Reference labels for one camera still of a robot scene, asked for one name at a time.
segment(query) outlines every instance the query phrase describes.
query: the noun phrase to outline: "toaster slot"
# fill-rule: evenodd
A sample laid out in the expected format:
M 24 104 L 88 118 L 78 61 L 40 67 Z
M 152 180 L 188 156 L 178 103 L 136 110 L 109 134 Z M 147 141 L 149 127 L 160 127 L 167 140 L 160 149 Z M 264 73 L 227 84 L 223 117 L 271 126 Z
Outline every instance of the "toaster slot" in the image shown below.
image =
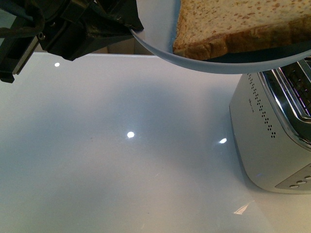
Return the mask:
M 283 73 L 284 80 L 300 103 L 301 109 L 307 116 L 311 117 L 311 73 L 303 66 L 308 66 L 308 64 L 305 61 L 300 61 L 281 67 L 280 70 Z

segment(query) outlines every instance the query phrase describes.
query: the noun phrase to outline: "chrome trim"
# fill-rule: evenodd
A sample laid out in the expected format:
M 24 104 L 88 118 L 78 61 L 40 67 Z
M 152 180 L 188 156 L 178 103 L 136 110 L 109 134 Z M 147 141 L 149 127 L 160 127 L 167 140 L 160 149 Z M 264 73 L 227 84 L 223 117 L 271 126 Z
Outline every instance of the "chrome trim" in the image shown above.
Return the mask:
M 304 112 L 282 69 L 260 72 L 258 76 L 286 134 L 295 143 L 311 151 L 311 117 Z

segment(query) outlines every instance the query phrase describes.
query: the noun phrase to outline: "toaster vent hole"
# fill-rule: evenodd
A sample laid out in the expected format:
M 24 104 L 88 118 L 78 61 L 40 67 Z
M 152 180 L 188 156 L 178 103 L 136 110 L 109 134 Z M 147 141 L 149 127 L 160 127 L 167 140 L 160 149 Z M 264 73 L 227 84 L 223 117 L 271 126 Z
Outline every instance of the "toaster vent hole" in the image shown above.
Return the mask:
M 267 117 L 266 111 L 263 110 L 263 105 L 261 103 L 261 99 L 259 97 L 259 94 L 257 93 L 257 89 L 255 88 L 255 84 L 253 82 L 253 78 L 251 74 L 247 74 L 248 80 L 249 80 L 249 85 L 251 86 L 251 89 L 253 91 L 253 95 L 255 97 L 255 101 L 257 102 L 257 106 L 259 107 L 259 112 L 261 112 L 261 118 L 264 119 L 264 124 L 268 125 L 267 130 L 271 133 L 271 138 L 276 137 L 276 132 L 272 131 L 272 125 L 269 124 L 269 118 Z

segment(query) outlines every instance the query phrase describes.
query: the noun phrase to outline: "screw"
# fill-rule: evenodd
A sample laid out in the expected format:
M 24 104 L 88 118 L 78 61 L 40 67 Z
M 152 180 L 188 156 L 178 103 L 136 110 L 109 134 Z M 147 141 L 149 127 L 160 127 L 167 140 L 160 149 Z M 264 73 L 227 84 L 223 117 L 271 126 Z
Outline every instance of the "screw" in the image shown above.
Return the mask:
M 45 35 L 43 33 L 39 33 L 38 35 L 39 40 L 45 40 Z

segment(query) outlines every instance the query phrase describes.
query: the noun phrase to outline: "toaster button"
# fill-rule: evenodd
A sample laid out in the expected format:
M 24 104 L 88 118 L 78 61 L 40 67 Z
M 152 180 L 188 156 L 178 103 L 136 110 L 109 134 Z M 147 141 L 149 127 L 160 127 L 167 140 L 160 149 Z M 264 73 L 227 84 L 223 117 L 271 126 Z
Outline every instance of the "toaster button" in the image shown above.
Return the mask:
M 305 184 L 305 183 L 307 183 L 306 181 L 297 181 L 296 182 L 297 184 Z

